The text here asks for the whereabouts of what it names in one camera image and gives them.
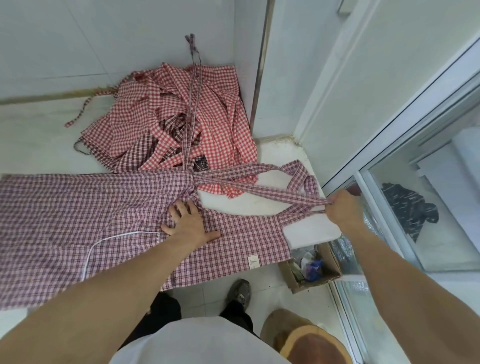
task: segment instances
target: person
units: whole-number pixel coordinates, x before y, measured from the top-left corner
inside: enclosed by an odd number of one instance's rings
[[[378,311],[411,363],[480,363],[480,317],[370,232],[355,197],[342,190],[332,201],[326,214],[351,240]],[[244,312],[251,292],[243,281],[230,292],[235,309],[224,314],[227,319],[177,315],[179,320],[136,338],[149,307],[149,315],[161,312],[162,298],[155,300],[170,273],[193,250],[220,236],[204,231],[192,201],[188,208],[177,201],[176,208],[169,210],[176,226],[161,227],[170,235],[163,243],[38,308],[0,340],[1,362],[288,363],[252,335]],[[329,364],[328,358],[321,362]]]

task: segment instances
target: clothing label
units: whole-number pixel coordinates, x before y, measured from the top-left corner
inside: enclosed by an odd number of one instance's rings
[[[248,257],[248,265],[250,269],[260,268],[260,260],[258,260],[257,254]]]

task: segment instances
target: hand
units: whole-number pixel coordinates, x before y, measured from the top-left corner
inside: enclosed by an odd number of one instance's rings
[[[189,200],[187,205],[190,208],[190,213],[183,201],[177,200],[175,205],[168,208],[176,226],[169,228],[167,225],[162,224],[160,227],[162,231],[168,235],[175,236],[182,244],[185,244],[191,253],[207,242],[219,238],[220,232],[210,231],[205,233],[202,215],[198,212],[197,206],[195,206],[192,200]]]
[[[345,230],[358,227],[363,228],[363,210],[357,197],[346,190],[340,190],[328,198],[332,205],[325,206],[325,212],[330,221],[345,233]]]

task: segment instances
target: gray sneaker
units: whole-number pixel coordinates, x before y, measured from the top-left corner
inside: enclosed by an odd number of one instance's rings
[[[230,287],[226,301],[227,303],[230,301],[240,302],[243,305],[243,309],[246,310],[250,304],[251,297],[252,288],[250,287],[250,282],[239,279]]]

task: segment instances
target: cardboard box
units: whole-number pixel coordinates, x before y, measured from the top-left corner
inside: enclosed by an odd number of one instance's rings
[[[329,243],[318,244],[315,246],[315,250],[317,253],[317,259],[322,259],[324,261],[324,266],[322,267],[322,276],[315,282],[297,282],[289,266],[289,263],[294,261],[293,259],[278,263],[278,267],[280,268],[283,279],[293,294],[306,290],[310,287],[321,286],[322,284],[326,284],[342,276],[340,265],[333,255]]]

